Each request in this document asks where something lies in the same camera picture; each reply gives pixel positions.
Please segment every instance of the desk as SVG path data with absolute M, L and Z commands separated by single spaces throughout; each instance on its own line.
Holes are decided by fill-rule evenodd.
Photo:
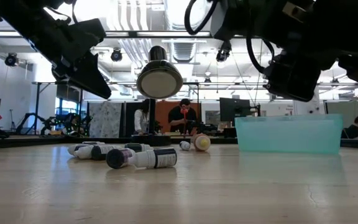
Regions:
M 0 149 L 0 224 L 358 223 L 358 150 L 178 151 L 171 169 L 110 169 L 68 145 Z

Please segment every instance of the teal plastic container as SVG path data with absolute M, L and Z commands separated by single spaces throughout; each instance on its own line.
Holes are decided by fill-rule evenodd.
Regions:
M 338 154 L 339 114 L 236 118 L 240 151 Z

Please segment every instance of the ceiling duct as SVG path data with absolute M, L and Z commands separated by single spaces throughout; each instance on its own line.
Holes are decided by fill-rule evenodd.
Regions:
M 183 15 L 189 0 L 164 0 L 165 19 L 169 30 L 185 30 Z M 203 20 L 207 11 L 206 1 L 196 1 L 191 13 L 192 27 L 197 27 Z M 177 62 L 188 63 L 193 60 L 196 53 L 196 43 L 171 43 L 172 57 Z

